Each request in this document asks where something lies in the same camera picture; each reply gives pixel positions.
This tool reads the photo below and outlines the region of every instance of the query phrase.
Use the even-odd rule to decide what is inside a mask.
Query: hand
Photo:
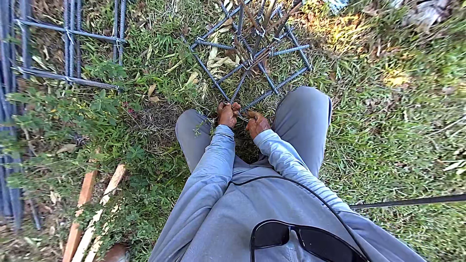
[[[219,124],[224,124],[233,128],[236,125],[236,116],[240,114],[241,106],[237,102],[232,105],[230,103],[221,102],[217,107],[219,115]]]
[[[252,139],[256,138],[262,131],[270,129],[267,118],[263,117],[258,112],[249,112],[249,123],[247,123],[246,130],[249,131]]]

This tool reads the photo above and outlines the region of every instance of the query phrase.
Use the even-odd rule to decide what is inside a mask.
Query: gray sweatshirt
[[[255,225],[268,219],[327,230],[361,252],[337,217],[313,194],[293,182],[261,176],[283,176],[318,194],[350,228],[373,262],[425,261],[390,233],[354,212],[306,167],[293,146],[272,130],[254,143],[274,167],[234,168],[233,132],[219,125],[206,152],[186,181],[149,258],[164,261],[250,261],[249,242]],[[322,261],[300,246],[291,232],[286,245],[258,249],[260,261]]]

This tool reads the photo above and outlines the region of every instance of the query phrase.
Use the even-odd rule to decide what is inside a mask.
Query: grass
[[[427,34],[402,26],[406,10],[393,11],[378,2],[382,15],[371,17],[361,12],[367,4],[352,2],[340,15],[332,16],[322,3],[313,1],[294,15],[291,22],[298,38],[312,45],[308,55],[314,68],[255,110],[272,119],[279,100],[300,85],[316,86],[327,93],[333,115],[321,178],[348,203],[464,193],[465,173],[456,174],[458,168],[442,170],[465,159],[465,122],[445,129],[465,113],[465,9],[454,2],[452,16]],[[86,2],[84,28],[104,33],[112,25],[111,9],[110,1]],[[110,45],[80,39],[85,41],[84,64],[88,65],[84,75],[102,81],[111,81],[110,73],[122,76],[124,93],[69,89],[46,79],[21,82],[21,92],[11,99],[28,104],[15,124],[28,132],[29,141],[23,133],[18,142],[5,140],[3,144],[24,156],[23,174],[11,177],[10,183],[36,198],[44,230],[35,232],[26,215],[19,235],[12,235],[9,228],[0,230],[6,247],[1,254],[11,260],[58,260],[83,174],[96,168],[88,160],[97,159],[100,174],[93,201],[79,220],[84,225],[90,220],[100,208],[98,199],[117,164],[127,163],[129,175],[104,213],[107,216],[116,202],[122,203],[101,251],[123,242],[130,247],[134,261],[147,260],[189,176],[174,134],[176,119],[188,108],[214,118],[213,110],[222,99],[178,34],[189,26],[187,38],[192,41],[205,32],[207,22],[215,23],[218,15],[213,1],[130,3],[124,71],[106,62]],[[50,16],[58,19],[60,13]],[[35,54],[51,68],[62,68],[56,57],[46,59],[43,39],[47,37],[33,44]],[[199,55],[206,61],[208,50]],[[180,66],[167,74],[180,60]],[[283,80],[300,66],[296,55],[276,57],[270,61],[272,78]],[[192,72],[199,72],[199,82],[184,86]],[[234,90],[239,77],[234,75],[225,82],[227,92]],[[264,83],[262,79],[248,82],[238,101],[246,104],[257,97],[267,90]],[[152,85],[156,85],[154,95],[159,102],[147,99]],[[258,151],[244,127],[240,122],[236,128],[236,151],[252,162]],[[78,146],[74,152],[56,154],[63,144]],[[30,145],[37,156],[28,150]],[[61,200],[52,203],[51,191]],[[466,259],[464,204],[360,212],[429,261]]]

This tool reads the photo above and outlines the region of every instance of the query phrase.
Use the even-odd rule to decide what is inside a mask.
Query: black cord
[[[361,247],[361,245],[359,244],[359,241],[356,239],[356,237],[354,236],[353,232],[350,230],[350,228],[348,227],[348,225],[346,225],[346,223],[342,220],[342,218],[335,212],[335,210],[333,210],[333,208],[327,204],[327,202],[325,202],[318,194],[316,194],[314,191],[310,190],[309,188],[307,188],[305,185],[299,183],[299,182],[296,182],[292,179],[288,179],[288,178],[285,178],[285,177],[282,177],[282,176],[263,176],[263,177],[256,177],[256,178],[253,178],[253,179],[250,179],[246,182],[242,182],[242,183],[235,183],[235,182],[228,182],[228,186],[230,186],[230,184],[233,184],[235,186],[242,186],[244,184],[247,184],[249,182],[253,182],[253,181],[256,181],[256,180],[259,180],[259,179],[264,179],[264,178],[278,178],[278,179],[283,179],[283,180],[287,180],[287,181],[290,181],[290,182],[293,182],[303,188],[305,188],[306,190],[308,190],[311,194],[313,194],[315,197],[317,197],[332,213],[333,215],[336,216],[336,218],[340,221],[340,223],[345,227],[346,231],[349,233],[349,235],[353,238],[354,242],[356,243],[356,245],[359,247],[359,249],[362,251],[362,253],[364,254],[364,256],[366,257],[366,259],[371,262],[369,256],[367,255],[366,251]]]
[[[363,208],[363,207],[393,207],[393,206],[407,206],[407,205],[421,205],[421,204],[432,204],[432,203],[447,203],[466,201],[466,194],[439,196],[439,197],[426,197],[417,199],[407,199],[398,201],[387,201],[371,204],[360,204],[352,205],[350,208]]]

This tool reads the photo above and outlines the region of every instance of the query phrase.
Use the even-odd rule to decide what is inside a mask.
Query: rebar cage
[[[112,36],[92,34],[82,30],[82,0],[63,1],[63,27],[38,21],[32,17],[31,3],[29,0],[2,0],[0,1],[0,122],[10,122],[11,116],[17,114],[17,106],[6,100],[6,94],[17,91],[16,77],[19,74],[28,79],[31,75],[64,80],[68,84],[95,86],[99,88],[120,90],[118,86],[100,83],[81,78],[81,47],[76,35],[93,37],[113,44],[113,61],[123,65],[123,44],[125,26],[126,0],[114,0],[114,23]],[[17,46],[15,32],[17,27],[21,30],[21,46]],[[64,42],[64,75],[44,71],[32,67],[32,55],[29,50],[31,35],[30,27],[52,29],[62,32]],[[2,126],[0,131],[7,132],[16,137],[14,127]],[[8,168],[3,164],[20,163],[19,158],[3,154],[0,158],[0,215],[13,217],[15,229],[21,227],[23,204],[20,188],[9,188],[7,177],[13,172],[19,172],[17,168]],[[41,228],[40,221],[31,205],[36,227]]]
[[[246,76],[248,76],[252,70],[258,69],[258,71],[264,75],[270,90],[251,101],[248,105],[242,107],[241,112],[245,112],[273,93],[278,94],[279,90],[287,83],[304,72],[312,69],[312,65],[303,51],[304,49],[309,48],[309,45],[300,45],[296,36],[293,34],[293,28],[286,24],[290,15],[296,12],[304,4],[304,1],[295,0],[292,4],[292,8],[288,12],[284,13],[282,5],[275,7],[276,0],[270,0],[265,14],[265,0],[262,0],[259,9],[254,13],[251,12],[249,8],[250,3],[252,3],[252,0],[239,0],[239,5],[234,10],[229,12],[224,3],[219,1],[219,7],[222,9],[225,17],[217,24],[215,24],[210,30],[208,30],[207,33],[196,37],[194,43],[189,46],[189,50],[193,53],[194,58],[212,80],[213,86],[217,88],[222,96],[230,103],[234,102],[239,90],[241,89],[241,86],[245,81]],[[231,45],[218,44],[206,40],[211,34],[213,34],[223,24],[225,24],[227,20],[233,19],[233,17],[237,18],[238,24],[236,24],[234,21],[231,22],[232,29],[234,31]],[[183,35],[181,35],[181,38],[184,42],[186,42],[186,39]],[[288,38],[295,47],[275,51],[279,49],[279,46],[284,38]],[[248,43],[249,39],[254,41],[253,46]],[[211,46],[225,50],[233,50],[240,57],[240,63],[220,79],[215,79],[207,66],[195,53],[195,49],[199,45]],[[298,52],[304,67],[289,75],[281,83],[274,83],[264,67],[264,60],[272,56],[284,55],[291,52]],[[240,71],[242,71],[240,81],[238,82],[232,97],[228,97],[228,95],[222,89],[221,83],[236,72]]]

